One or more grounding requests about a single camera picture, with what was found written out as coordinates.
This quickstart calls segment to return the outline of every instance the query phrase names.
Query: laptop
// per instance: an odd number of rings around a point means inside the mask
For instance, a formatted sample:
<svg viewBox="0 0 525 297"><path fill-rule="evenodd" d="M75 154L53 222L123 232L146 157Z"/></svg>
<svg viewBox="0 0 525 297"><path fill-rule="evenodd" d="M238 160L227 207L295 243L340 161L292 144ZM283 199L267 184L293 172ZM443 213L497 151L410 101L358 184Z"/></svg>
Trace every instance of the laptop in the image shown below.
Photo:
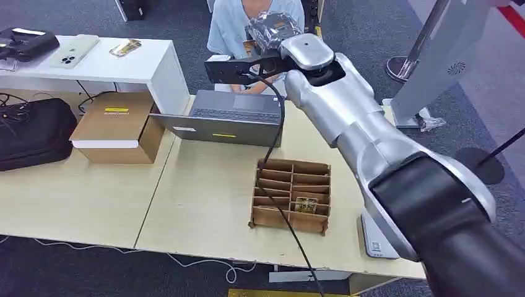
<svg viewBox="0 0 525 297"><path fill-rule="evenodd" d="M280 106L277 96L273 95L244 95L200 90L197 92L189 115L278 124Z"/></svg>
<svg viewBox="0 0 525 297"><path fill-rule="evenodd" d="M280 123L280 106L274 98L200 90L189 116L151 116L181 139L270 147Z"/></svg>

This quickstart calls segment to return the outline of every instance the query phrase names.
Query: light wood tabletop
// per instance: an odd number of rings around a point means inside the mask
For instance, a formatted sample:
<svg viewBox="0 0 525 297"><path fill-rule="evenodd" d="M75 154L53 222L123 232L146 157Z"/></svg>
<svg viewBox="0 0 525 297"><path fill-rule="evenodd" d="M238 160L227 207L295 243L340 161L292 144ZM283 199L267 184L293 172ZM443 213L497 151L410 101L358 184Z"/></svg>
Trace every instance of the light wood tabletop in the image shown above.
<svg viewBox="0 0 525 297"><path fill-rule="evenodd" d="M332 210L326 236L298 232L312 266L423 278L420 264L365 255L357 232L363 197L352 172L302 111L288 101L286 109L282 146L272 157L332 166ZM266 150L176 138L136 248L305 267L288 230L248 226L256 162Z"/></svg>
<svg viewBox="0 0 525 297"><path fill-rule="evenodd" d="M0 234L133 248L175 136L153 165L56 163L0 172Z"/></svg>

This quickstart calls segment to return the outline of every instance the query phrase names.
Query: plastic bag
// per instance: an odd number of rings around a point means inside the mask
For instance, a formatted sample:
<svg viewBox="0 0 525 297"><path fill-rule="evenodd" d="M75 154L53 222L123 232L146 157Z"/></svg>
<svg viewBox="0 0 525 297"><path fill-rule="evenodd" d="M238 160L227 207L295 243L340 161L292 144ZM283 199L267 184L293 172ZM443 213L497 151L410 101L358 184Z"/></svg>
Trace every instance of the plastic bag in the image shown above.
<svg viewBox="0 0 525 297"><path fill-rule="evenodd" d="M249 20L248 33L264 54L279 49L283 40L303 32L291 15L285 12L262 11L257 17Z"/></svg>
<svg viewBox="0 0 525 297"><path fill-rule="evenodd" d="M446 121L443 118L433 118L430 116L428 109L422 109L419 114L419 128L421 132L428 132L434 128L438 128L446 125Z"/></svg>

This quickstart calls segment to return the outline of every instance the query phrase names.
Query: cardboard divider box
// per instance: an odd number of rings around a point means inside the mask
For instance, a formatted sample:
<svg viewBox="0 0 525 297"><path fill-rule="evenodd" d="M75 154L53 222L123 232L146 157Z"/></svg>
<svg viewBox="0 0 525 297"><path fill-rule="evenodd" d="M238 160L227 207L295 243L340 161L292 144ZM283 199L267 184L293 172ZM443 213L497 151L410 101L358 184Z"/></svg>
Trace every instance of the cardboard divider box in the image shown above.
<svg viewBox="0 0 525 297"><path fill-rule="evenodd" d="M261 168L260 160L256 168ZM275 200L265 196L255 182L248 225L288 228L276 204L294 230L320 233L324 236L330 216L330 165L295 160L270 159L261 170L260 186ZM298 198L317 200L315 211L296 211Z"/></svg>

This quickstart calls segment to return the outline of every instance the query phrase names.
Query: light blue shirt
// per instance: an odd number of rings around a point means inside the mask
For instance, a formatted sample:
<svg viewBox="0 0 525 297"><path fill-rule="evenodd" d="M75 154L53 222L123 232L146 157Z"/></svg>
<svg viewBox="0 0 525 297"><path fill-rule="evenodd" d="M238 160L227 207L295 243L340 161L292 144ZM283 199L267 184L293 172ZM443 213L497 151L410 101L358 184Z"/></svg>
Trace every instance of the light blue shirt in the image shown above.
<svg viewBox="0 0 525 297"><path fill-rule="evenodd" d="M271 12L286 12L305 31L305 12L301 0L273 0ZM217 54L227 54L235 59L248 58L243 42L248 16L241 0L216 0L212 14L208 49Z"/></svg>

